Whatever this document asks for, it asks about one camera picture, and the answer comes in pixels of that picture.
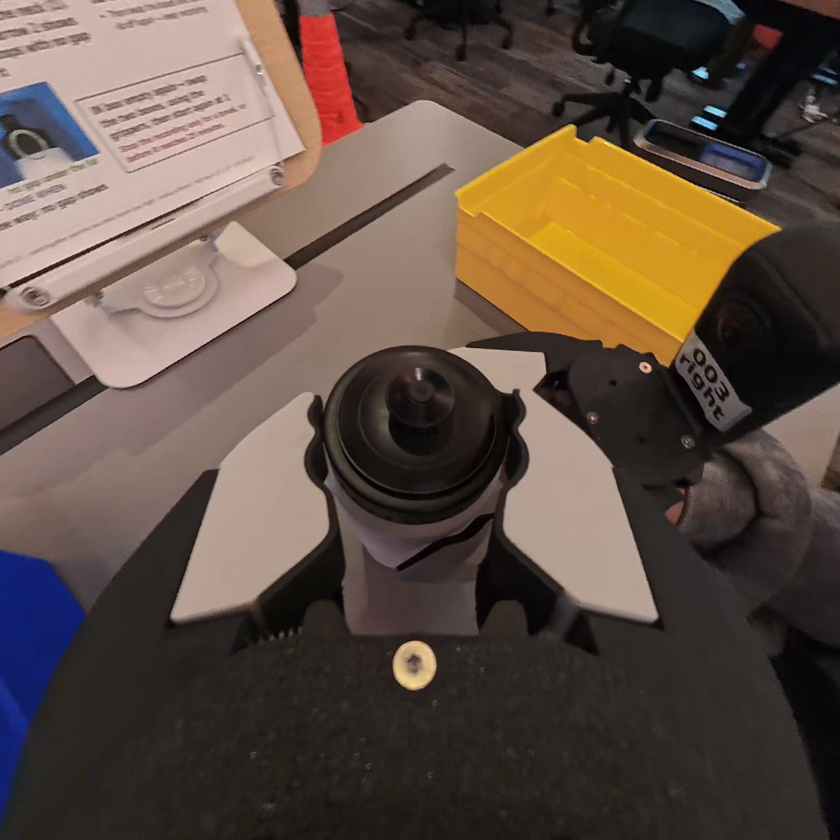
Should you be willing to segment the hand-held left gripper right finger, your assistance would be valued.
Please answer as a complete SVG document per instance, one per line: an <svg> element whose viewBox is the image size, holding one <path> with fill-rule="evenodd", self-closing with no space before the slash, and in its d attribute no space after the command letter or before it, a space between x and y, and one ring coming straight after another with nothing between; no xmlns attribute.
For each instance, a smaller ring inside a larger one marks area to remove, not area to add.
<svg viewBox="0 0 840 840"><path fill-rule="evenodd" d="M529 635L584 614L654 627L658 609L614 468L534 391L511 397L511 437L485 559L478 627L515 602Z"/></svg>

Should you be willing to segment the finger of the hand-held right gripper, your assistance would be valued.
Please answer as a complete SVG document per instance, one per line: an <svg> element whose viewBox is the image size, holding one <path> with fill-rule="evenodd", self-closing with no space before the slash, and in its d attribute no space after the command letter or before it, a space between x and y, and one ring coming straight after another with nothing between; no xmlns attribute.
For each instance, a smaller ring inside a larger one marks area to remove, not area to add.
<svg viewBox="0 0 840 840"><path fill-rule="evenodd" d="M541 352L467 347L451 352L476 368L503 394L533 391L547 374L546 360Z"/></svg>
<svg viewBox="0 0 840 840"><path fill-rule="evenodd" d="M429 543L396 566L401 581L442 585L467 581L474 555L487 550L492 513L473 518L461 530Z"/></svg>

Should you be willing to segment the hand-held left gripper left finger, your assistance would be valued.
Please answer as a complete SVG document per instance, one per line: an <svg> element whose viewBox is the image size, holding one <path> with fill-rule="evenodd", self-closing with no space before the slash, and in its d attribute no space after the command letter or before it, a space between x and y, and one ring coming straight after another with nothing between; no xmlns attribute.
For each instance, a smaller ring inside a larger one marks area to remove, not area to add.
<svg viewBox="0 0 840 840"><path fill-rule="evenodd" d="M341 603L345 559L321 420L321 398L305 392L222 461L173 624L246 614L259 627L300 627L313 603Z"/></svg>

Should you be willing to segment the white plastic bottle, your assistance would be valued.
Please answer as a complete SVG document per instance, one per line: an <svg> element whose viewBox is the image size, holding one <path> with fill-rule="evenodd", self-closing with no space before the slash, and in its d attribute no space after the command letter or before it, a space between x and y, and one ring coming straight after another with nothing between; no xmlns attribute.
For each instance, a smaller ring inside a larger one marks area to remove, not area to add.
<svg viewBox="0 0 840 840"><path fill-rule="evenodd" d="M332 492L336 506L349 520L352 530L360 538L367 553L380 565L396 571L399 563L432 541L461 530L480 514L491 512L493 515L503 482L501 473L497 473L493 482L467 509L451 518L424 524L407 524L376 517L349 497L331 470L325 485ZM476 564L475 567L486 552L480 550L474 555L472 560Z"/></svg>

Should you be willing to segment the yellow plastic bin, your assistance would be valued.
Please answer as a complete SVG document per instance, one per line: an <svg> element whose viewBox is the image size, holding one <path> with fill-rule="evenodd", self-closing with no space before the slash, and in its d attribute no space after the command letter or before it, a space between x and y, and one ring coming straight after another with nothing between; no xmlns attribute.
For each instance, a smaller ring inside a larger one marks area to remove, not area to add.
<svg viewBox="0 0 840 840"><path fill-rule="evenodd" d="M780 231L563 128L456 192L456 278L523 328L668 365L734 260Z"/></svg>

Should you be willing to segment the black bottle lid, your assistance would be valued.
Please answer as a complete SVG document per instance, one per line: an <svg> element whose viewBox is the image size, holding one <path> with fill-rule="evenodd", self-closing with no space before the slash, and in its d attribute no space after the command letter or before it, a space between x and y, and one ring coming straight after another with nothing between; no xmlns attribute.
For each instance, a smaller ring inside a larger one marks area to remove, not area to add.
<svg viewBox="0 0 840 840"><path fill-rule="evenodd" d="M336 382L322 415L331 473L372 516L407 526L456 517L497 479L508 449L501 393L445 350L370 354Z"/></svg>

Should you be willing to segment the blue plastic bin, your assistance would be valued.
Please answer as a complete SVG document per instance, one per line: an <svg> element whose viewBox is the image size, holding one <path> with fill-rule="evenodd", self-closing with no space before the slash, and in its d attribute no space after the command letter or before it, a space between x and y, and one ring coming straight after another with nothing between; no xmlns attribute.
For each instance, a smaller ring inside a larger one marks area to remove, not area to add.
<svg viewBox="0 0 840 840"><path fill-rule="evenodd" d="M44 560L1 552L1 810L46 688L84 611Z"/></svg>

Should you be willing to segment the grey floor tray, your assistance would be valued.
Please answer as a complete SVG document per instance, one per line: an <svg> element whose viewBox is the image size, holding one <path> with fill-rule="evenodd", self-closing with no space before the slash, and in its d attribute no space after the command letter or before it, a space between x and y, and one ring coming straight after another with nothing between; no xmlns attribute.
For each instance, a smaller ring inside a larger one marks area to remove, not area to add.
<svg viewBox="0 0 840 840"><path fill-rule="evenodd" d="M641 127L633 147L644 160L738 205L761 194L773 171L761 154L663 119Z"/></svg>

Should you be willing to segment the orange traffic cone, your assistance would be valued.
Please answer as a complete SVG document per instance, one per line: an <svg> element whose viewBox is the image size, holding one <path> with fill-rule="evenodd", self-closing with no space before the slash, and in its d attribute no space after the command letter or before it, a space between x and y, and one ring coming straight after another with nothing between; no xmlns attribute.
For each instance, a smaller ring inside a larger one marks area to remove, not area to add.
<svg viewBox="0 0 840 840"><path fill-rule="evenodd" d="M339 31L328 1L300 1L299 36L303 74L321 126L322 145L363 128L357 113Z"/></svg>

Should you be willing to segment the black office chair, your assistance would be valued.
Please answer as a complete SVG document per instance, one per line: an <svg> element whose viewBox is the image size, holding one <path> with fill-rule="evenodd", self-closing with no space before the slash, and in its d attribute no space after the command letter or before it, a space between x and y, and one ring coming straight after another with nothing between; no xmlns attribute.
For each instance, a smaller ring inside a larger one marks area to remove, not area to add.
<svg viewBox="0 0 840 840"><path fill-rule="evenodd" d="M416 2L416 6L415 15L403 31L403 38L414 40L422 23L453 29L459 34L455 48L457 62L467 61L471 26L498 26L504 32L500 48L509 50L513 45L515 29L512 21L505 16L503 1L423 1Z"/></svg>
<svg viewBox="0 0 840 840"><path fill-rule="evenodd" d="M567 105L590 109L570 121L576 128L606 120L624 148L632 145L631 124L655 120L648 104L656 102L667 75L706 65L725 45L732 22L720 9L695 1L583 2L571 36L574 52L620 71L621 90L567 93L552 115L563 117Z"/></svg>

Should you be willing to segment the wooden clipboard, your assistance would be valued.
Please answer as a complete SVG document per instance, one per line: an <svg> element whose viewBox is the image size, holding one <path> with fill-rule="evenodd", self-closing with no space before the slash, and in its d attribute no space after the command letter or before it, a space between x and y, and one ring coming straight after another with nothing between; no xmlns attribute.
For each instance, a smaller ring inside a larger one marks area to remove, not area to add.
<svg viewBox="0 0 840 840"><path fill-rule="evenodd" d="M236 5L248 30L248 42L259 56L258 80L271 83L297 129L303 151L100 245L50 270L44 280L36 280L34 287L39 290L49 281L69 280L70 294L60 300L30 307L24 306L24 293L20 289L4 292L2 342L15 339L69 305L97 295L118 280L193 242L220 233L243 214L299 187L316 171L322 149L319 116L280 14L274 2L239 1Z"/></svg>

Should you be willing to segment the instruction sheet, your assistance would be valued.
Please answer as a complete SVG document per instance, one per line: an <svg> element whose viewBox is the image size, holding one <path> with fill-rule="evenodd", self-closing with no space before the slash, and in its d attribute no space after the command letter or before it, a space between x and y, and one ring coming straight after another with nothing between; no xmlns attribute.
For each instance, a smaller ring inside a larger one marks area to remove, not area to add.
<svg viewBox="0 0 840 840"><path fill-rule="evenodd" d="M235 2L2 2L2 287L305 146Z"/></svg>

